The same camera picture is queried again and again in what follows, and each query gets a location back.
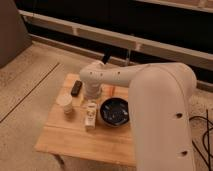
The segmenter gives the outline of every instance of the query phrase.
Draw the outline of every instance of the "small bottle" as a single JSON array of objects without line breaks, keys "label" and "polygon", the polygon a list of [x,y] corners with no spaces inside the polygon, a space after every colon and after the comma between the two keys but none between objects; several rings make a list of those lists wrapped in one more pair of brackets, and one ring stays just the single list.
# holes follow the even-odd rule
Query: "small bottle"
[{"label": "small bottle", "polygon": [[97,104],[95,102],[89,101],[85,116],[86,130],[95,129],[96,114],[97,114]]}]

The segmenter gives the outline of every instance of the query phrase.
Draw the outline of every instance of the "black bowl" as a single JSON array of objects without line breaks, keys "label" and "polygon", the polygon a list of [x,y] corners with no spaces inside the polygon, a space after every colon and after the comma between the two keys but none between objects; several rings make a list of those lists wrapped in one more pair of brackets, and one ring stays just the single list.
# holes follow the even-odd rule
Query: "black bowl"
[{"label": "black bowl", "polygon": [[107,99],[101,105],[100,114],[109,125],[123,125],[129,121],[128,102],[121,98]]}]

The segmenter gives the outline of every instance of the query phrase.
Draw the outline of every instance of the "white bar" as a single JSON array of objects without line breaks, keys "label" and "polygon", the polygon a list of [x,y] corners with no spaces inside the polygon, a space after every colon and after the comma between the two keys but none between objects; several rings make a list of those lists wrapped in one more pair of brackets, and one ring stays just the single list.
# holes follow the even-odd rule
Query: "white bar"
[{"label": "white bar", "polygon": [[47,17],[44,15],[32,15],[32,13],[26,13],[24,11],[20,11],[20,13],[25,16],[24,18],[26,22],[31,23],[33,21],[31,24],[34,25],[39,25],[42,23],[42,27],[45,28],[53,30],[60,28],[58,31],[64,31],[70,35],[77,35],[79,37],[87,38],[97,42],[142,52],[148,55],[158,56],[172,61],[183,62],[189,65],[213,71],[213,54],[210,53],[99,29],[83,24],[56,19],[53,17]]}]

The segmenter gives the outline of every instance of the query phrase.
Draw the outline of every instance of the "table leg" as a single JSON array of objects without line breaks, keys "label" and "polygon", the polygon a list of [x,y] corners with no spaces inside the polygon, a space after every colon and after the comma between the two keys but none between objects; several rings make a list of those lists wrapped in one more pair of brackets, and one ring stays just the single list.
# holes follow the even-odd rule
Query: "table leg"
[{"label": "table leg", "polygon": [[65,163],[64,163],[63,159],[61,158],[61,156],[59,156],[57,154],[53,154],[53,156],[57,160],[57,162],[59,163],[59,165],[61,166],[61,168],[64,168]]}]

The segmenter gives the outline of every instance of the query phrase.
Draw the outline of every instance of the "gray wall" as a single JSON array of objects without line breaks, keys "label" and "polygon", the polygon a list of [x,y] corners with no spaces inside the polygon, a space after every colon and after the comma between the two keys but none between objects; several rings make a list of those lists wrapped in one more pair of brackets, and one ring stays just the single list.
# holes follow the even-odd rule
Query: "gray wall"
[{"label": "gray wall", "polygon": [[31,45],[13,0],[0,1],[0,68]]}]

